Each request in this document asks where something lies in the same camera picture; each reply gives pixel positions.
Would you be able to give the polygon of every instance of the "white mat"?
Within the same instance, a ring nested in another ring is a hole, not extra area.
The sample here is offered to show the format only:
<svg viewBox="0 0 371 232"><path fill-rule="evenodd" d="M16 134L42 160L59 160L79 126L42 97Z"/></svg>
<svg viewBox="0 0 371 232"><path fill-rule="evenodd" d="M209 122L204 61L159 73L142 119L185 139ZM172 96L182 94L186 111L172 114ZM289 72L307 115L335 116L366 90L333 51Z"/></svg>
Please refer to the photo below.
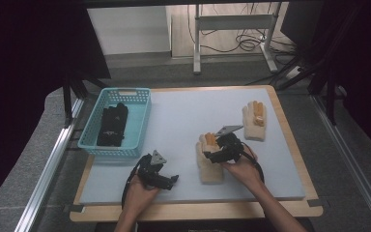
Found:
<svg viewBox="0 0 371 232"><path fill-rule="evenodd" d="M157 202L222 202L254 200L251 193L224 170L224 183L202 185L198 176L195 144L202 133L217 132L222 126L241 125L243 107L250 101L268 107L264 142L247 141L243 129L236 136L259 157L265 182L279 199L301 199L304 190L291 153L276 118L266 89L153 92L152 111L143 155L158 150L167 159L160 175L180 175L171 190L162 190ZM80 203L120 203L131 161L96 157Z"/></svg>

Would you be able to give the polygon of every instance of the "black curtain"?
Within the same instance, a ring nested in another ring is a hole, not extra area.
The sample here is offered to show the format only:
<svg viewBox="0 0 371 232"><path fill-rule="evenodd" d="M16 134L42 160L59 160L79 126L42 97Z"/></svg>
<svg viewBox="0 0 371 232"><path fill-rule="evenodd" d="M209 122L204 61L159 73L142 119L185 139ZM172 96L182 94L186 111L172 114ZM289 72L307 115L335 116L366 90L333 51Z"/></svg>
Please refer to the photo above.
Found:
<svg viewBox="0 0 371 232"><path fill-rule="evenodd" d="M110 78L83 4L0 1L0 186L63 79Z"/></svg>
<svg viewBox="0 0 371 232"><path fill-rule="evenodd" d="M363 5L333 64L338 84L348 93L345 107L371 138L371 1Z"/></svg>

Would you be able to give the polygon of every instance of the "wooden table edge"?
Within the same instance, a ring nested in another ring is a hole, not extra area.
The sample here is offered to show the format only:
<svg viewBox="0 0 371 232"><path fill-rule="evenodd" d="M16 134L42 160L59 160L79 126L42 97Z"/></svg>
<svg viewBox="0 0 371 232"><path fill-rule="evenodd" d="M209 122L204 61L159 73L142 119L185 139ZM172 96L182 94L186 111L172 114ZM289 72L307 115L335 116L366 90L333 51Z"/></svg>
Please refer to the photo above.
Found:
<svg viewBox="0 0 371 232"><path fill-rule="evenodd" d="M230 89L266 89L272 102L275 114L293 156L293 161L299 171L300 180L305 191L305 197L298 201L280 201L280 203L294 217L318 217L323 213L322 206L309 206L308 200L319 199L318 194L310 179L307 168L303 162L297 142L283 112L281 103L275 90L270 85L256 86L217 86L217 87L187 87L187 88L161 88L152 89L153 92L170 91L214 91ZM94 156L89 155L86 162L73 205L80 205L79 199L84 185L89 178ZM71 212L70 219L75 222L117 221L122 208L120 205L86 205L82 212ZM226 219L226 218L263 218L264 213L258 202L227 202L227 203L170 203L154 204L144 212L139 220L178 220L178 219Z"/></svg>

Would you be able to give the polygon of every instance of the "blue plastic basket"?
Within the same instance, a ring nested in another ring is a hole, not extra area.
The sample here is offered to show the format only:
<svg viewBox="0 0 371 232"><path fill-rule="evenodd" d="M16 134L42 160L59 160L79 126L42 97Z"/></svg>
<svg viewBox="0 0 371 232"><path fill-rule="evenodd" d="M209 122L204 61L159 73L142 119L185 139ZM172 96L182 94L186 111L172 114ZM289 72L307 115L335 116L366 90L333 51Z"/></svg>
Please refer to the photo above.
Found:
<svg viewBox="0 0 371 232"><path fill-rule="evenodd" d="M98 146L104 108L123 103L128 107L125 138L120 147ZM151 92L146 88L105 88L101 90L77 146L96 156L139 158L151 110Z"/></svg>

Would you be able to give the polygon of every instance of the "gray floor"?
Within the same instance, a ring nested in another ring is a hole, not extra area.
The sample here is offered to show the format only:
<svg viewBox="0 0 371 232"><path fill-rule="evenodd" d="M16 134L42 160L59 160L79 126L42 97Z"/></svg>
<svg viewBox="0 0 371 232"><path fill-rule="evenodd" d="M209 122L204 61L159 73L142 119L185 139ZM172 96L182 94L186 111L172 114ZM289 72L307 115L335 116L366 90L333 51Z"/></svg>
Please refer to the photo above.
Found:
<svg viewBox="0 0 371 232"><path fill-rule="evenodd" d="M147 59L148 55L107 57L113 79L104 82L118 87L149 88L229 86L244 85L269 75L262 56L205 57L202 74L194 76L189 59L173 60L156 54L150 55L153 59ZM122 60L126 60L127 65L120 62ZM305 79L286 91L278 92L278 97L324 204L324 214L311 221L316 231L371 231L371 211L306 93L307 81ZM90 91L99 91L98 87L88 83L87 87ZM340 101L335 106L337 127L371 184L371 141ZM0 231L14 231L63 127L63 117L62 91L58 90L47 97L39 125L17 165L0 188ZM84 152L75 149L83 127L84 119L78 123L72 136L33 231L96 230L95 223L74 223L69 220L68 206L72 204L87 159Z"/></svg>

